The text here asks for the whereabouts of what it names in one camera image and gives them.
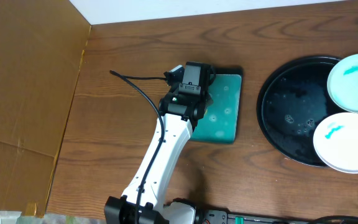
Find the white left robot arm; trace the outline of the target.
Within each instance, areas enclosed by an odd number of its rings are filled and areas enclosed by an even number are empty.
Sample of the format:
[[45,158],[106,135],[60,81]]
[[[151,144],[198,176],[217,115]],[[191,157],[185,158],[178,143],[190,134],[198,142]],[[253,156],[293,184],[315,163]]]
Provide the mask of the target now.
[[108,224],[199,223],[203,218],[188,202],[165,204],[167,187],[185,144],[211,101],[208,85],[176,84],[153,105],[157,124],[139,169],[119,198],[104,206]]

